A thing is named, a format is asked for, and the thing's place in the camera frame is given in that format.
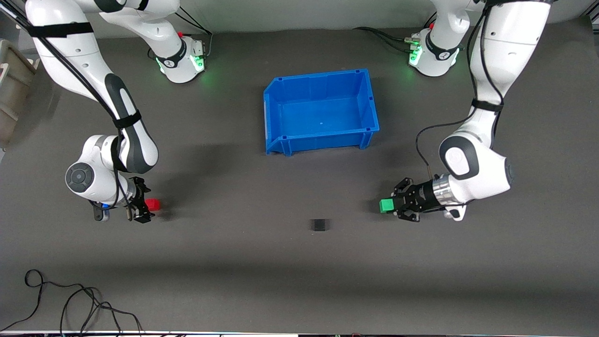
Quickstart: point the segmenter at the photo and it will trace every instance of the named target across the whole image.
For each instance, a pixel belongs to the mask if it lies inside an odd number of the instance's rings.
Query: green cube
[[[395,210],[395,206],[393,205],[393,199],[382,199],[379,203],[380,212],[386,213],[390,210]]]

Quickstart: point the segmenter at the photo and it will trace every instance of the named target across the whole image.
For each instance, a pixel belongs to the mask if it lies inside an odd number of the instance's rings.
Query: velcro strap
[[[123,165],[123,162],[119,158],[119,153],[117,151],[118,145],[119,138],[116,137],[113,140],[113,143],[110,145],[110,156],[112,157],[114,168],[116,168],[117,171],[128,172],[127,168],[125,167],[125,165]]]
[[[60,25],[33,26],[28,29],[31,37],[66,37],[71,34],[93,33],[89,22],[61,23]]]
[[[125,118],[113,120],[113,123],[114,123],[114,126],[117,127],[117,129],[124,129],[124,128],[128,128],[131,125],[137,123],[137,121],[139,121],[140,119],[141,119],[141,113],[139,110],[137,110],[133,115],[127,116]]]
[[[146,9],[146,7],[148,6],[148,1],[150,1],[150,0],[141,0],[141,2],[140,2],[140,6],[139,6],[139,7],[137,7],[137,10],[138,10],[138,11],[143,11],[143,10],[145,10],[145,9]]]
[[[497,105],[493,103],[489,103],[486,101],[479,101],[477,99],[472,100],[472,106],[478,109],[483,109],[487,111],[495,111],[500,112],[503,109],[503,104]]]

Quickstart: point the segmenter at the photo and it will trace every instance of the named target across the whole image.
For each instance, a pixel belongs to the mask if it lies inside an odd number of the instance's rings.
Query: black strap
[[[145,9],[146,9],[146,7],[148,6],[148,1],[150,1],[150,0],[141,0],[141,2],[140,2],[140,6],[139,6],[139,7],[137,7],[137,10],[138,10],[138,11],[143,11],[143,10],[145,10]]]
[[[476,98],[472,100],[472,106],[478,109],[495,112],[500,112],[501,109],[503,109],[503,104],[497,105],[486,101],[479,101]]]
[[[119,153],[117,151],[118,145],[119,138],[116,137],[114,138],[113,143],[110,145],[110,156],[113,159],[114,168],[116,168],[117,171],[128,172],[127,168],[125,167],[125,165],[123,165],[123,162],[119,158]]]
[[[32,26],[28,29],[31,37],[66,37],[71,34],[93,33],[89,22],[61,23],[60,25]]]
[[[431,32],[428,32],[428,34],[426,35],[424,43],[426,44],[428,50],[430,50],[431,53],[435,55],[435,58],[437,58],[437,60],[439,61],[445,61],[449,59],[449,57],[452,56],[453,53],[455,53],[455,51],[458,49],[458,46],[455,46],[451,49],[443,49],[441,47],[437,47],[431,40]]]
[[[128,128],[131,125],[137,123],[137,121],[139,121],[141,119],[141,113],[139,110],[137,110],[133,115],[129,115],[125,118],[121,118],[121,119],[114,119],[113,123],[114,126],[117,127],[117,129],[124,129],[124,128]]]
[[[185,41],[182,41],[181,48],[175,55],[172,55],[169,58],[162,58],[160,56],[157,56],[156,58],[158,59],[158,61],[160,61],[160,63],[164,64],[165,67],[172,69],[175,68],[177,64],[179,64],[179,61],[181,61],[185,57],[185,55],[187,55],[187,43],[185,43]]]

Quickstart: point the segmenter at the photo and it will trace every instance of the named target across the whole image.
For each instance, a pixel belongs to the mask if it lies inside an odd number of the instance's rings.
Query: blue plastic bin
[[[365,149],[379,120],[368,70],[278,77],[264,90],[266,153]]]

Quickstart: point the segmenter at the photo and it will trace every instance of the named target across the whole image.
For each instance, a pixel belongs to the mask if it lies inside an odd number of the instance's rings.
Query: gray table surface
[[[471,204],[463,222],[377,213],[402,178],[427,180],[418,130],[467,114],[463,55],[427,78],[361,31],[219,34],[213,46],[207,71],[175,85],[141,39],[100,41],[160,149],[144,178],[165,210],[149,224],[123,210],[94,222],[69,192],[64,173],[85,140],[114,128],[97,103],[37,75],[0,167],[0,325],[29,314],[37,291],[23,275],[39,268],[100,288],[147,330],[599,334],[599,60],[588,19],[547,26],[496,138],[514,186]],[[371,146],[266,156],[266,85],[352,68],[371,75],[381,124]],[[452,130],[422,137],[437,173]],[[313,218],[331,229],[312,232]],[[48,288],[14,329],[57,329],[70,292]],[[67,327],[78,329],[87,308],[76,300]],[[114,329],[108,314],[93,328]]]

